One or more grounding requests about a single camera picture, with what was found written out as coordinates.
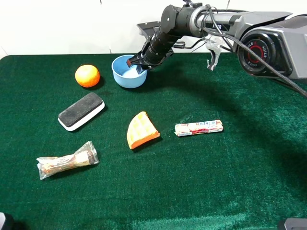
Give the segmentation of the grey robot base right corner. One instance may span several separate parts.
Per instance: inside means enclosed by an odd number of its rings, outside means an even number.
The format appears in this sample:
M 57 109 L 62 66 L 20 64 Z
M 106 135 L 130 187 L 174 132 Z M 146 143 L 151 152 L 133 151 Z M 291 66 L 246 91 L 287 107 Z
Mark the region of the grey robot base right corner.
M 278 230 L 307 230 L 307 218 L 287 218 L 279 222 Z

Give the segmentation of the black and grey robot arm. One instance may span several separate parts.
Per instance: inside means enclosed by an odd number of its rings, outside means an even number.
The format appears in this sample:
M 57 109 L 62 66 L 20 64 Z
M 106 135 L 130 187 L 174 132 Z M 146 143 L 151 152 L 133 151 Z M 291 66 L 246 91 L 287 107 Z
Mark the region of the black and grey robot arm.
M 159 22 L 141 23 L 146 37 L 140 52 L 128 66 L 152 69 L 172 55 L 173 48 L 184 49 L 184 36 L 205 40 L 217 33 L 238 56 L 249 74 L 275 78 L 283 74 L 291 80 L 307 79 L 307 17 L 290 12 L 214 10 L 209 5 L 185 1 L 182 7 L 167 6 Z

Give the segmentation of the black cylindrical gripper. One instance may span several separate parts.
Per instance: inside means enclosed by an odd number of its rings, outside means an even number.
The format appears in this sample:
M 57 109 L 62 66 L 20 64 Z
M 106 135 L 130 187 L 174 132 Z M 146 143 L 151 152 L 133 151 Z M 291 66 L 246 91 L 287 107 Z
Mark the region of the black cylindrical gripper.
M 142 48 L 141 54 L 133 55 L 127 59 L 126 63 L 128 67 L 136 66 L 138 74 L 151 70 L 152 67 L 161 63 L 176 41 L 181 38 L 181 35 L 166 33 L 159 26 L 154 35 L 148 40 L 148 43 Z

